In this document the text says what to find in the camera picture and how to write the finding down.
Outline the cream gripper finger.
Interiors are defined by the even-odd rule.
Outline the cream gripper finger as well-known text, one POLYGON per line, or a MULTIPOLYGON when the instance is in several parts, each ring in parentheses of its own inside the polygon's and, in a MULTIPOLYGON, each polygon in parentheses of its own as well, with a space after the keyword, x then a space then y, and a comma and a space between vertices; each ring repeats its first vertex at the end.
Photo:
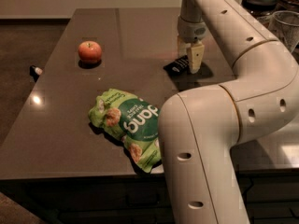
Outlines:
POLYGON ((191 44, 188 48, 189 68, 192 74, 199 71, 205 52, 205 46, 202 42, 191 44))
POLYGON ((189 46, 188 43, 185 43, 180 36, 177 37, 177 45, 178 45, 178 57, 185 56, 187 54, 187 48, 189 46))

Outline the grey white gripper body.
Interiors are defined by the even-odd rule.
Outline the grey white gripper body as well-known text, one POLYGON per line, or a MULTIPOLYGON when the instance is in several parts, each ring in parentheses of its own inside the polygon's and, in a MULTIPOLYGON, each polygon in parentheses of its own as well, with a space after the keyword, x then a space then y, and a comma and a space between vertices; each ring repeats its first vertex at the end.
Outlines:
POLYGON ((189 22, 178 17, 178 36, 185 43, 196 43, 206 36, 206 24, 189 22))

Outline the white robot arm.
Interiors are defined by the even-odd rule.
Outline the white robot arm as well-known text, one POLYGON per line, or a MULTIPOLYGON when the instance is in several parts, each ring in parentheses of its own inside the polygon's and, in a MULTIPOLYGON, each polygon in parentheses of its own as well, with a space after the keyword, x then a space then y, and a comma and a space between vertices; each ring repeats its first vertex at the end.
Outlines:
POLYGON ((159 117, 164 175, 176 224, 249 224, 230 158, 234 145, 292 121, 298 64, 235 0, 185 0, 201 16, 235 79, 180 92, 159 117))

